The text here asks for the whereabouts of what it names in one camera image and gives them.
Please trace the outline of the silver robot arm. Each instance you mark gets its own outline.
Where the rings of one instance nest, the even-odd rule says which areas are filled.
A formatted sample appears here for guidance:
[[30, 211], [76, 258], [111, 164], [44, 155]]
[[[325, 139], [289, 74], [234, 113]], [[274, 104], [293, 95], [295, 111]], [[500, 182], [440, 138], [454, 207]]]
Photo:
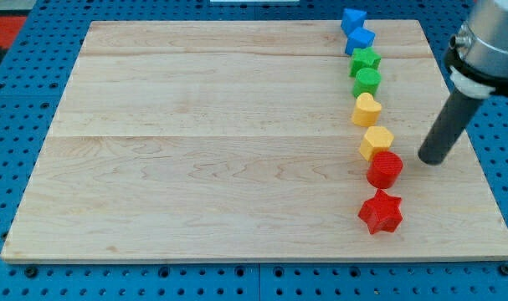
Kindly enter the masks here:
[[445, 65], [471, 99], [508, 97], [508, 0], [479, 0], [449, 40]]

